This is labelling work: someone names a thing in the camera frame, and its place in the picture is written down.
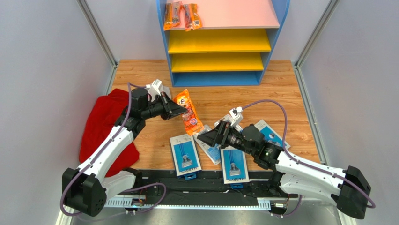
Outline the orange BIC razor bag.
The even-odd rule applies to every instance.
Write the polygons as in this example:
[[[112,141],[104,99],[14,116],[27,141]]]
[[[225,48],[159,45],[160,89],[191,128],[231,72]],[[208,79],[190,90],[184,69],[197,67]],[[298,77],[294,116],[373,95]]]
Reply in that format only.
[[[183,113],[181,116],[183,119],[185,131],[188,135],[199,133],[205,129],[203,123],[197,115],[188,89],[185,89],[184,91],[177,94],[173,100],[179,106],[182,106],[187,110],[187,112]]]

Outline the narrow orange razor pack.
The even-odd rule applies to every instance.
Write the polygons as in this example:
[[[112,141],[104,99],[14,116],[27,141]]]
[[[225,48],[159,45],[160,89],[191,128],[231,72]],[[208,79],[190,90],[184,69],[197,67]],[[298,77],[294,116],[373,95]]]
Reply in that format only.
[[[198,4],[183,4],[182,7],[185,14],[185,31],[189,32],[192,30],[201,29],[203,27],[203,23],[198,14]]]

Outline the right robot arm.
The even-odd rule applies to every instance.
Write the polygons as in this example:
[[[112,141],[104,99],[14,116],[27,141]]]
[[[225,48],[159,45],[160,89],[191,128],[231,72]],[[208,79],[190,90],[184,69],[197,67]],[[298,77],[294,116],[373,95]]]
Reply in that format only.
[[[360,169],[318,164],[266,141],[253,124],[237,131],[231,123],[221,121],[214,129],[198,135],[209,146],[232,147],[251,155],[263,169],[274,171],[272,184],[286,194],[303,195],[333,204],[342,213],[364,219],[371,186]]]

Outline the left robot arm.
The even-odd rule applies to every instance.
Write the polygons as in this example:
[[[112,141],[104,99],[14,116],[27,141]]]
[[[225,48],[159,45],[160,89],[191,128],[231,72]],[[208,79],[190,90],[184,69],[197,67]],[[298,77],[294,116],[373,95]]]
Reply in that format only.
[[[145,88],[130,90],[128,106],[107,139],[76,169],[67,168],[64,171],[59,203],[61,212],[72,217],[80,214],[95,217],[112,197],[147,188],[142,184],[142,173],[135,169],[125,168],[111,177],[106,177],[106,173],[123,150],[137,138],[147,119],[161,117],[169,120],[187,111],[164,91],[151,96]]]

